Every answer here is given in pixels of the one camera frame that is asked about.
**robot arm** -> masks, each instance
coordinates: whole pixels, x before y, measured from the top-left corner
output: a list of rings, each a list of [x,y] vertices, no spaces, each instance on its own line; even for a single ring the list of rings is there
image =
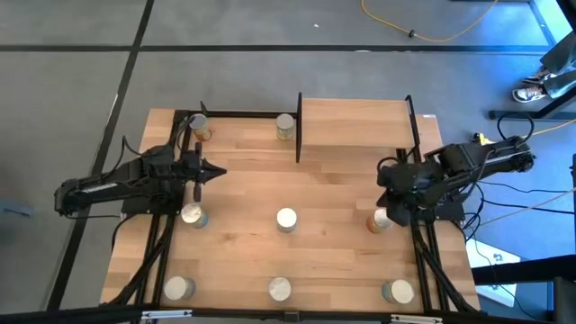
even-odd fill
[[[201,158],[202,145],[195,151],[183,151],[174,161],[174,148],[155,146],[112,171],[65,181],[54,193],[54,209],[60,215],[78,212],[93,203],[144,197],[151,204],[166,204],[194,181],[194,199],[200,201],[200,184],[205,184],[226,170]]]
[[[463,202],[466,186],[499,172],[525,172],[534,156],[520,137],[480,145],[452,144],[431,151],[422,163],[381,166],[377,184],[386,188],[376,205],[386,207],[391,220],[410,224],[411,212],[435,209],[445,201]]]

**pants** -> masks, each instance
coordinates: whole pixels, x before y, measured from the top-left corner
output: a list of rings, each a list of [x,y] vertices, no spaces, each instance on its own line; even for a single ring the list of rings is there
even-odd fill
[[[540,62],[557,77],[550,77],[544,81],[544,89],[552,98],[567,93],[576,86],[576,70],[566,72],[566,68],[576,68],[576,35],[569,33],[556,46],[550,49]]]

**tin can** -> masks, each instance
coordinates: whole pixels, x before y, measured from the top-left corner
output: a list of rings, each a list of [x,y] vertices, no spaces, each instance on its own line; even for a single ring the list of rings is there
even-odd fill
[[[180,212],[182,220],[196,229],[201,229],[208,223],[208,215],[196,202],[187,203]]]
[[[294,118],[288,113],[276,117],[276,136],[280,140],[289,140],[294,136]]]
[[[296,216],[296,211],[290,208],[282,208],[276,214],[276,223],[278,229],[284,233],[290,233],[296,230],[296,221],[298,217]]]
[[[284,277],[276,277],[268,285],[270,297],[277,302],[283,302],[292,294],[292,285]]]
[[[393,280],[382,285],[382,297],[388,302],[407,304],[414,299],[414,290],[406,280]]]
[[[394,225],[394,222],[388,218],[385,208],[377,209],[374,215],[366,220],[366,227],[374,234],[378,234],[392,225]]]
[[[186,300],[196,291],[196,283],[190,278],[173,276],[164,284],[164,295],[171,301]]]
[[[194,119],[190,122],[190,128],[199,141],[209,140],[212,132],[208,129],[208,118],[201,113],[193,115]]]

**concrete floor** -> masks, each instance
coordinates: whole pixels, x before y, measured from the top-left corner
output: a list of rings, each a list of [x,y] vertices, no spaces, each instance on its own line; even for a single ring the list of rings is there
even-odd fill
[[[487,6],[445,0],[366,3],[375,14],[431,37],[461,29]],[[144,4],[143,0],[98,5],[87,0],[50,5],[0,0],[0,43],[130,44]],[[445,14],[457,19],[439,23],[437,17]],[[144,43],[402,45],[419,41],[370,20],[359,1],[158,0]],[[545,38],[526,4],[498,4],[477,28],[450,44],[543,45]],[[0,218],[0,256],[9,261],[0,265],[0,313],[36,311],[44,305],[71,224],[52,211],[52,195],[62,180],[87,174],[126,58],[125,53],[0,53],[0,149],[4,152],[0,197],[28,203],[36,210],[30,219]],[[521,77],[537,70],[538,59],[539,55],[472,53],[141,53],[106,168],[118,156],[122,135],[133,145],[140,141],[149,108],[197,109],[203,100],[213,110],[288,112],[295,110],[299,91],[341,98],[402,99],[410,94],[417,113],[437,115],[445,143],[467,141],[476,131],[496,140],[496,125],[486,119],[486,112],[520,108],[511,102],[510,91]],[[521,107],[537,109],[545,104]],[[509,134],[527,131],[523,122],[503,126]],[[572,187],[568,166],[575,153],[575,135],[571,126],[534,137],[530,145],[538,160],[532,171],[490,180],[526,189]],[[507,203],[531,204],[548,196],[483,188],[488,199]],[[467,210],[474,210],[476,204],[470,199]],[[572,198],[566,196],[549,208],[569,211]],[[118,204],[109,204],[94,214],[117,211]],[[487,206],[482,217],[488,220],[508,211]],[[98,303],[115,223],[88,222],[65,307]],[[573,218],[566,215],[525,212],[480,229],[477,237],[529,259],[574,253]],[[542,309],[538,293],[519,289],[518,298],[527,311]]]

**wooden board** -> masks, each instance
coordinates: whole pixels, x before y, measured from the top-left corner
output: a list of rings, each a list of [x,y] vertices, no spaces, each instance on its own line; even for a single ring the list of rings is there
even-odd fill
[[[167,140],[173,115],[169,110],[150,112],[141,150]],[[441,146],[434,116],[419,116],[418,126],[423,152]],[[277,139],[272,119],[214,118],[210,127],[214,133],[203,146],[204,156],[229,172],[202,190],[202,207],[210,218],[204,229],[186,226],[178,218],[166,268],[166,279],[189,276],[198,290],[188,301],[163,297],[163,305],[422,311],[409,230],[395,226],[374,235],[365,227],[383,193],[375,183],[375,165],[380,158],[394,155],[394,149],[307,146],[301,163],[296,164],[294,140]],[[192,190],[186,200],[192,200]],[[294,233],[276,228],[275,214],[283,207],[298,213]],[[139,216],[120,229],[103,302],[113,298],[138,269],[149,222],[148,216]],[[443,268],[467,301],[477,307],[462,234],[449,223],[438,223],[436,234]],[[268,283],[276,276],[285,276],[292,283],[287,302],[274,302],[268,296]],[[386,280],[398,278],[411,282],[417,292],[409,305],[390,304],[380,294]],[[437,304],[432,274],[428,278]],[[147,300],[151,286],[150,280]]]
[[[412,148],[407,103],[404,100],[304,98],[302,145]]]

